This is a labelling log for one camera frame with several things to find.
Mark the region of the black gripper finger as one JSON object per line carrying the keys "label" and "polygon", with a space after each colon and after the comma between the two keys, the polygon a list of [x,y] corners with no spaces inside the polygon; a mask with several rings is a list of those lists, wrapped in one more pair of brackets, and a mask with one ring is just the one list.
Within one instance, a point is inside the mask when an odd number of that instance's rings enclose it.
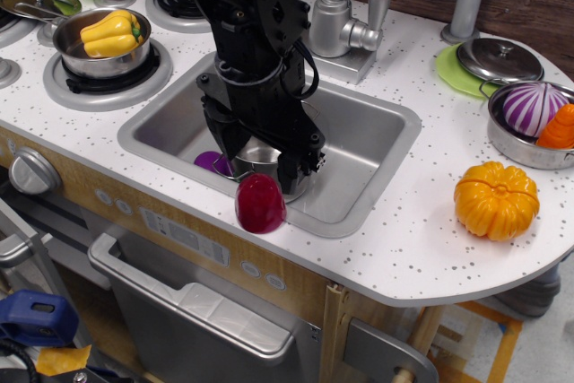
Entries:
{"label": "black gripper finger", "polygon": [[308,179],[300,166],[300,159],[288,152],[279,155],[277,178],[284,194],[302,194]]}
{"label": "black gripper finger", "polygon": [[233,161],[248,142],[248,130],[233,116],[205,111],[208,129],[228,161]]}

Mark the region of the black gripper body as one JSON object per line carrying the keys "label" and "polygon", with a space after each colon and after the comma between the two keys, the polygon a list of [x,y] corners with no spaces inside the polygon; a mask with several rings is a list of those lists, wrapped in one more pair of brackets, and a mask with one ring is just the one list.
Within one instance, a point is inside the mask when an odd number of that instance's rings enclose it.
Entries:
{"label": "black gripper body", "polygon": [[317,90],[318,73],[306,86],[308,54],[291,51],[279,58],[261,77],[232,68],[216,58],[213,73],[196,79],[203,93],[204,112],[220,112],[235,117],[251,137],[263,141],[280,153],[300,159],[306,176],[319,170],[325,136],[303,108],[303,101]]}

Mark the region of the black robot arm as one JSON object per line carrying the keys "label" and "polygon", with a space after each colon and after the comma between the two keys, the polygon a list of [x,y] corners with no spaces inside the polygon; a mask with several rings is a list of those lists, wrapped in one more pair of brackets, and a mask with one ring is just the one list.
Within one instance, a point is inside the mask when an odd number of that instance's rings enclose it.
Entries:
{"label": "black robot arm", "polygon": [[251,137],[278,150],[277,177],[291,195],[318,171],[325,137],[302,102],[319,84],[306,82],[314,60],[301,35],[310,26],[301,0],[195,0],[209,22],[215,71],[197,78],[204,116],[216,143],[233,160]]}

